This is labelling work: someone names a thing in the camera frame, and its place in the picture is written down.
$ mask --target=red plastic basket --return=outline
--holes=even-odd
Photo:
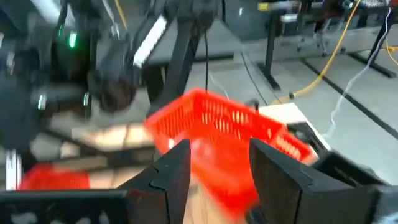
[[[37,165],[22,179],[19,190],[89,189],[88,173],[55,170],[51,165]]]
[[[223,96],[193,90],[146,122],[161,154],[183,139],[191,141],[192,173],[231,218],[258,201],[249,164],[249,140],[258,138],[304,161],[313,154],[286,125]]]

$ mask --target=yellow cable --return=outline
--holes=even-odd
[[[334,61],[335,56],[336,56],[336,54],[337,54],[337,51],[340,49],[340,45],[341,45],[341,43],[343,42],[344,36],[345,36],[346,33],[347,33],[348,26],[349,26],[349,24],[350,24],[350,22],[351,22],[353,16],[355,15],[355,12],[356,12],[356,10],[357,10],[357,8],[358,8],[360,2],[361,2],[361,0],[359,0],[359,1],[356,2],[355,6],[354,6],[354,9],[353,9],[353,11],[352,11],[352,13],[351,13],[351,15],[349,15],[349,18],[348,18],[348,20],[347,20],[347,24],[346,24],[346,26],[345,26],[345,28],[344,28],[344,31],[343,31],[343,33],[342,33],[342,35],[341,35],[341,37],[340,37],[340,40],[338,41],[337,46],[336,46],[335,50],[333,51],[332,55],[330,56],[330,59],[329,59],[328,63],[326,64],[325,68],[323,68],[322,72],[319,74],[319,76],[317,77],[317,79],[315,79],[311,84],[309,84],[307,87],[302,88],[301,90],[296,91],[295,93],[293,93],[294,98],[296,98],[296,97],[298,97],[298,96],[302,96],[302,95],[304,95],[304,94],[310,92],[313,88],[315,88],[315,87],[321,82],[322,78],[325,76],[326,72],[329,70],[331,63]],[[274,100],[274,101],[271,103],[271,105],[276,105],[276,104],[279,104],[279,103],[286,103],[286,102],[288,102],[289,100],[290,100],[290,96],[289,96],[289,95],[287,95],[287,96],[281,96],[281,97],[279,97],[278,99]]]
[[[123,26],[124,26],[124,28],[127,30],[126,17],[124,16],[122,7],[120,7],[119,0],[114,0],[114,3],[115,3],[115,5],[116,5],[116,8],[118,9],[120,19],[122,19]]]
[[[391,52],[395,51],[396,49],[398,49],[398,47],[390,47],[390,46],[388,45],[388,38],[387,38],[387,37],[386,37],[386,49],[387,49],[388,56],[390,56],[391,60],[392,60],[396,65],[398,65],[397,60],[392,56],[392,53],[391,53]]]

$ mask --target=black mount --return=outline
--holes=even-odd
[[[252,139],[250,163],[268,224],[377,223],[398,210],[397,186],[335,152],[309,167]]]

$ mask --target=white label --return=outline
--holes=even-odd
[[[145,63],[149,54],[155,48],[162,34],[165,32],[167,26],[167,20],[164,16],[160,16],[155,22],[152,29],[149,31],[148,35],[145,37],[141,46],[138,48],[137,52],[134,54],[133,64],[139,68]]]

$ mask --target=white cable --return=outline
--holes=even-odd
[[[210,79],[211,79],[211,81],[213,82],[213,84],[214,84],[215,86],[217,86],[220,90],[222,90],[222,91],[224,92],[224,95],[226,96],[226,98],[229,99],[228,92],[225,90],[225,88],[224,88],[219,82],[217,82],[217,81],[214,79],[214,77],[213,77],[213,75],[211,74],[211,72],[209,72],[209,76],[210,76]]]
[[[366,64],[366,66],[360,71],[358,72],[347,84],[346,89],[344,90],[343,94],[340,95],[336,107],[335,109],[330,113],[330,127],[328,129],[328,132],[326,134],[323,134],[324,137],[328,137],[331,138],[333,136],[333,133],[335,132],[336,129],[336,123],[335,123],[335,116],[337,114],[337,112],[340,109],[340,106],[345,98],[345,96],[347,95],[347,92],[349,92],[349,90],[351,89],[351,87],[354,85],[354,82],[361,76],[363,75],[370,67],[371,62],[373,61],[373,58],[377,55],[378,50],[380,49],[380,45],[382,40],[384,40],[384,38],[386,37],[387,33],[388,33],[388,29],[387,29],[387,19],[390,16],[391,13],[391,8],[388,9],[388,13],[386,16],[386,20],[384,21],[384,25],[386,26],[386,32],[383,34],[383,36],[380,38],[379,42],[376,45],[376,50],[373,52],[373,54],[369,57],[368,63]]]

